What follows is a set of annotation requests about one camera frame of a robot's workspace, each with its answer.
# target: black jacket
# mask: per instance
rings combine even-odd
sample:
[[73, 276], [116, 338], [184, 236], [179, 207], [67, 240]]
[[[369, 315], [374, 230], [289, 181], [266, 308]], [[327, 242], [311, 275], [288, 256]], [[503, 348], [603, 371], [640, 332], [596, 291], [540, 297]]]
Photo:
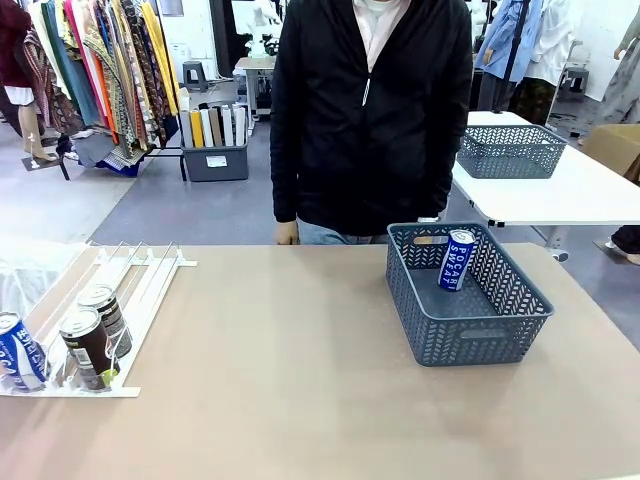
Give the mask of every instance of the black jacket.
[[273, 78], [276, 220], [378, 235], [435, 217], [451, 189], [472, 69], [463, 0], [411, 0], [370, 75], [352, 0], [293, 0]]

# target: white can rack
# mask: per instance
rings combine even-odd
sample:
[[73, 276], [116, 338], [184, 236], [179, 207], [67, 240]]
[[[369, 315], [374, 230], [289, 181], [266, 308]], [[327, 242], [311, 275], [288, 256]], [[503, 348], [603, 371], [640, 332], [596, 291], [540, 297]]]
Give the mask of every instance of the white can rack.
[[[36, 392], [22, 392], [13, 387], [9, 375], [4, 375], [0, 377], [1, 396], [127, 398], [137, 397], [140, 394], [141, 387], [124, 385], [127, 376], [140, 353], [178, 268], [195, 267], [198, 262], [186, 260], [182, 248], [173, 243], [164, 249], [161, 256], [154, 255], [153, 249], [143, 243], [137, 246], [120, 243], [110, 254], [107, 252], [108, 248], [110, 247], [100, 247], [93, 263], [69, 290], [58, 308], [33, 335], [33, 338], [42, 346], [51, 367], [45, 388]], [[132, 267], [140, 268], [130, 275], [130, 279], [127, 279]], [[105, 284], [114, 291], [121, 292], [118, 300], [132, 337], [131, 351], [122, 359], [118, 359], [120, 372], [114, 377], [107, 391], [93, 392], [84, 388], [77, 365], [60, 336], [60, 322], [67, 311], [75, 307], [75, 302], [69, 303], [70, 297], [75, 296], [79, 290], [78, 287], [85, 284]], [[67, 307], [63, 315], [59, 315], [63, 305]]]

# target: basket handle hole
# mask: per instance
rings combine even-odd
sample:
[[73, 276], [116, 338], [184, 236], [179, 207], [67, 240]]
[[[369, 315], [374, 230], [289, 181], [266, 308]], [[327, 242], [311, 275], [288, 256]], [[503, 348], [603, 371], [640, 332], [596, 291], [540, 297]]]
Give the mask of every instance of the basket handle hole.
[[477, 330], [463, 330], [460, 338], [464, 340], [480, 340], [485, 338], [505, 338], [508, 332], [504, 328], [483, 328]]
[[413, 239], [414, 245], [441, 245], [443, 243], [447, 243], [449, 239], [447, 237], [437, 236], [434, 237], [432, 235], [423, 235], [419, 237], [415, 237]]

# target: gray plastic basket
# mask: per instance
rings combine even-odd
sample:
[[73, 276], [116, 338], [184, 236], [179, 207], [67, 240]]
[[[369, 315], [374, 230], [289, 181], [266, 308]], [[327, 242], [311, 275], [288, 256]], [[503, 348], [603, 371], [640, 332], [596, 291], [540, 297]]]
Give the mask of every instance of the gray plastic basket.
[[[451, 230], [476, 244], [462, 289], [438, 286]], [[387, 282], [416, 361], [426, 367], [519, 362], [544, 322], [549, 301], [489, 230], [478, 224], [393, 224]], [[416, 243], [431, 237], [430, 244]]]
[[468, 127], [457, 160], [474, 178], [549, 178], [566, 145], [537, 125]]

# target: blue drink can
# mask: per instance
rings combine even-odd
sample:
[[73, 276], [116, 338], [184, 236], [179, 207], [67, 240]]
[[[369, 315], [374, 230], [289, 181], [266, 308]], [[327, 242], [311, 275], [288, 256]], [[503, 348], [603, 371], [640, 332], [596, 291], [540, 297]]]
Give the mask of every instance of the blue drink can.
[[440, 287], [451, 292], [457, 292], [462, 288], [475, 243], [476, 238], [468, 230], [449, 232], [449, 246], [438, 276]]
[[44, 388], [46, 358], [42, 347], [14, 313], [0, 313], [0, 364], [16, 388], [33, 392]]

